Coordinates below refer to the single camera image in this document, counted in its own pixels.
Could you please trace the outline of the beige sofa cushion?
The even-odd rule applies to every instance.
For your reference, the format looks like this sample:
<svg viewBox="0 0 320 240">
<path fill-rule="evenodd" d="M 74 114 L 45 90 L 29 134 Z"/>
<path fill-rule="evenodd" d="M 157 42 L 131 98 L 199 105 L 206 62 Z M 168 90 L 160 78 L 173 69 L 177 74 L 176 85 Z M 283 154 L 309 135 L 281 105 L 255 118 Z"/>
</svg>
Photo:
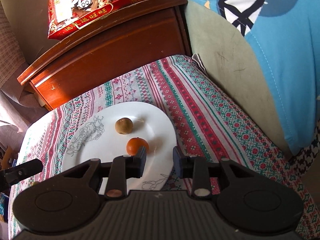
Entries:
<svg viewBox="0 0 320 240">
<path fill-rule="evenodd" d="M 251 46 L 223 17 L 193 1 L 185 7 L 185 19 L 192 52 L 199 54 L 210 79 L 245 111 L 285 157 L 292 157 Z"/>
</svg>

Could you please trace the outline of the patterned striped tablecloth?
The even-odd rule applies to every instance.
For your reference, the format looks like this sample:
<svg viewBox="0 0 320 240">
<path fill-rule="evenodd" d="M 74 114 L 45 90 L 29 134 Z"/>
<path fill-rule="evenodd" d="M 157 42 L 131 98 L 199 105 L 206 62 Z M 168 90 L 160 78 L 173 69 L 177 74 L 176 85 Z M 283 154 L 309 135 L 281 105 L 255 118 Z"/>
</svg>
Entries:
<svg viewBox="0 0 320 240">
<path fill-rule="evenodd" d="M 227 157 L 293 188 L 304 202 L 297 232 L 319 237 L 319 209 L 301 181 L 318 150 L 306 150 L 294 163 L 217 85 L 195 61 L 175 55 L 139 67 L 77 96 L 46 114 L 27 130 L 18 163 L 40 159 L 43 171 L 11 188 L 9 203 L 35 181 L 61 172 L 67 145 L 93 114 L 127 101 L 150 103 L 171 120 L 180 149 L 215 162 Z"/>
</svg>

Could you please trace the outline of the red-brown wooden cabinet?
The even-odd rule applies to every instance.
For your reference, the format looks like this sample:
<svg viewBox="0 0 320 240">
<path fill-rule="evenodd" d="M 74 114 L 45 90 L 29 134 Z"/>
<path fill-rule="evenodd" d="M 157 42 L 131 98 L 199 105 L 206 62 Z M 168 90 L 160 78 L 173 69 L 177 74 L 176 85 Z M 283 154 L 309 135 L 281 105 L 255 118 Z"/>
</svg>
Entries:
<svg viewBox="0 0 320 240">
<path fill-rule="evenodd" d="M 188 0 L 144 0 L 67 36 L 19 77 L 49 109 L 159 59 L 191 55 Z"/>
</svg>

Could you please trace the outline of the orange tangerine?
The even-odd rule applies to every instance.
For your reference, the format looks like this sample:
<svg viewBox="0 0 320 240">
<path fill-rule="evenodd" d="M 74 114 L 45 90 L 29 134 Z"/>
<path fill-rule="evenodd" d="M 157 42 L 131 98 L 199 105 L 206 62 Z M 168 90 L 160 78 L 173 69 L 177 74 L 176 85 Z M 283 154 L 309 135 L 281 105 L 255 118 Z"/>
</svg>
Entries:
<svg viewBox="0 0 320 240">
<path fill-rule="evenodd" d="M 139 138 L 139 137 L 131 138 L 127 142 L 126 151 L 129 155 L 134 156 L 138 153 L 138 150 L 141 147 L 145 147 L 146 152 L 149 151 L 149 145 L 146 140 L 144 140 L 143 138 Z"/>
</svg>

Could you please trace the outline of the checkered beige curtain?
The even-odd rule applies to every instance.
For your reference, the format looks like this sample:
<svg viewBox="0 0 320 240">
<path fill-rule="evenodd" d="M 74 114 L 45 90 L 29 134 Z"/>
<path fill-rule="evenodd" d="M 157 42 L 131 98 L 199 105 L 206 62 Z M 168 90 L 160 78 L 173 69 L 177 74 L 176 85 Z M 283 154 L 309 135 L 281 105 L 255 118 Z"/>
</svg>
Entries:
<svg viewBox="0 0 320 240">
<path fill-rule="evenodd" d="M 27 129 L 48 111 L 17 78 L 28 64 L 1 8 L 1 148 L 18 152 Z"/>
</svg>

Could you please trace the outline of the brown kiwi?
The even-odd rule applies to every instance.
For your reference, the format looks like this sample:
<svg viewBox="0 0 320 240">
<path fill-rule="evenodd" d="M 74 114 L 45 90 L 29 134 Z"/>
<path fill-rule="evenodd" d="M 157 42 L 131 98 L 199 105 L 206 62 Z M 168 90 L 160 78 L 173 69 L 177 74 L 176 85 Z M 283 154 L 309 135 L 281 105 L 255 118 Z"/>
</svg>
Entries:
<svg viewBox="0 0 320 240">
<path fill-rule="evenodd" d="M 130 134 L 133 130 L 133 122 L 129 118 L 121 118 L 116 121 L 115 130 L 119 134 Z"/>
</svg>

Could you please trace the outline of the white floral plate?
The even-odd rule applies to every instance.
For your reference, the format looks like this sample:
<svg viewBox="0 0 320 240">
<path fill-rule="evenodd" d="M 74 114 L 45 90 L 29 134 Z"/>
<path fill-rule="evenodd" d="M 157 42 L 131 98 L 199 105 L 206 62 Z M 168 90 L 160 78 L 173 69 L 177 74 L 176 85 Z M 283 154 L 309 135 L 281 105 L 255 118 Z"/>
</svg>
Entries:
<svg viewBox="0 0 320 240">
<path fill-rule="evenodd" d="M 115 123 L 121 118 L 129 118 L 133 122 L 130 134 L 116 132 Z M 173 168 L 176 133 L 169 117 L 161 109 L 144 102 L 119 103 L 93 114 L 69 141 L 62 170 L 67 171 L 89 159 L 111 162 L 127 154 L 127 142 L 135 137 L 146 140 L 149 151 L 142 178 L 128 179 L 127 189 L 160 190 Z"/>
</svg>

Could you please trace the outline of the blue printed blanket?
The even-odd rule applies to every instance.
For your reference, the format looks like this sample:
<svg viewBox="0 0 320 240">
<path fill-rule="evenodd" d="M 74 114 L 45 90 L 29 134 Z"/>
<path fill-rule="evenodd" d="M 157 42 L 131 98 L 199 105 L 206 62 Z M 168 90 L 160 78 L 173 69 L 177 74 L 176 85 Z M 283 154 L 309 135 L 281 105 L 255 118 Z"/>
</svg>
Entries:
<svg viewBox="0 0 320 240">
<path fill-rule="evenodd" d="M 291 153 L 319 120 L 319 0 L 192 0 L 232 24 L 253 49 Z"/>
</svg>

